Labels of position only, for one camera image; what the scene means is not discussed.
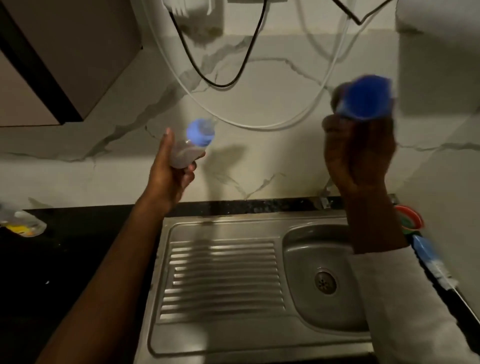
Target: sleeve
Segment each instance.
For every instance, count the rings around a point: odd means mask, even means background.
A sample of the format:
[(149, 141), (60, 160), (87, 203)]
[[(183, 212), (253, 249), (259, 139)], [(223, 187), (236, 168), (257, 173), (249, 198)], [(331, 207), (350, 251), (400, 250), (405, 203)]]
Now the sleeve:
[(381, 364), (480, 363), (411, 247), (349, 259)]

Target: sink drain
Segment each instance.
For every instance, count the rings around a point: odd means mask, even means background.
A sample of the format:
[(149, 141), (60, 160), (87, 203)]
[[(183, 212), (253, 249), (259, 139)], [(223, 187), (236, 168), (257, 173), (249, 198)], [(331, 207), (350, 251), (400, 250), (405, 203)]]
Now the sink drain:
[(315, 275), (315, 285), (324, 294), (334, 294), (336, 291), (335, 278), (325, 271), (320, 271)]

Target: hand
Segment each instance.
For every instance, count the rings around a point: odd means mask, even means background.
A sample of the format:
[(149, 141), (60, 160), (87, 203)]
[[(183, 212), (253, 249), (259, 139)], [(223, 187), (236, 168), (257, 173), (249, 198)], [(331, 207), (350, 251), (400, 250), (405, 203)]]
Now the hand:
[(160, 142), (160, 148), (150, 169), (148, 184), (139, 202), (147, 203), (160, 216), (165, 216), (181, 199), (185, 188), (195, 178), (197, 164), (193, 162), (187, 168), (178, 170), (170, 166), (170, 155), (175, 136), (170, 128)]
[[(333, 111), (347, 85), (342, 84), (334, 91)], [(372, 191), (386, 193), (385, 175), (396, 149), (392, 116), (358, 122), (333, 114), (324, 119), (323, 128), (325, 162), (342, 196), (362, 196)]]

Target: black countertop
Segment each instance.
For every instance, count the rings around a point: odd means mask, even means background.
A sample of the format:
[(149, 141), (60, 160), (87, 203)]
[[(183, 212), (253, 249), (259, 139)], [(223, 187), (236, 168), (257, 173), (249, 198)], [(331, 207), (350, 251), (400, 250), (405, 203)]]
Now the black countertop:
[[(338, 200), (332, 202), (340, 205)], [(42, 235), (22, 238), (0, 229), (0, 363), (34, 363), (95, 273), (131, 209), (132, 205), (30, 210), (48, 225)], [(215, 201), (180, 203), (169, 216), (312, 210), (315, 206), (308, 198)], [(154, 256), (137, 304), (135, 327), (113, 363), (133, 361)], [(442, 290), (436, 282), (434, 286), (457, 318), (470, 347), (480, 353), (480, 326), (455, 294)]]

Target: person's left hand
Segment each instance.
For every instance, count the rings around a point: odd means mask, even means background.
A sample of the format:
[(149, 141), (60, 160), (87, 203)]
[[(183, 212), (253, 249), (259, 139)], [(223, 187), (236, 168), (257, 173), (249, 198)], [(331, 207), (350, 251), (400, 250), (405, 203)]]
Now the person's left hand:
[(180, 201), (183, 191), (195, 178), (193, 172), (197, 168), (195, 162), (182, 170), (170, 166), (170, 154), (174, 144), (174, 133), (167, 128), (150, 169), (147, 187), (139, 199), (163, 216)]

